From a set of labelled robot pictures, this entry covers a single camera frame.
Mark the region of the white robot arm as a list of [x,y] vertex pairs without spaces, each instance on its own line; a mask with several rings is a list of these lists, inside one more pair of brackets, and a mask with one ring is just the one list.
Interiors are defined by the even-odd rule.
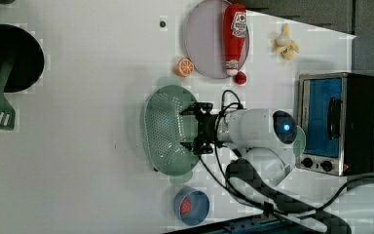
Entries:
[[197,133],[182,145],[196,155],[226,146],[249,162],[268,184],[279,185],[305,148],[305,134],[293,117],[279,109],[247,109],[238,103],[211,112],[209,102],[195,102],[180,111],[197,120]]

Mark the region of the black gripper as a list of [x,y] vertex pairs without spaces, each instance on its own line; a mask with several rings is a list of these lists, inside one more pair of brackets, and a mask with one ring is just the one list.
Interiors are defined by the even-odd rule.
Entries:
[[181,116],[195,116],[198,121],[198,133],[193,142],[181,142],[181,145],[196,155],[211,154],[212,145],[221,146],[217,138],[217,121],[219,114],[211,114],[213,104],[210,102],[194,102],[184,110],[180,111]]

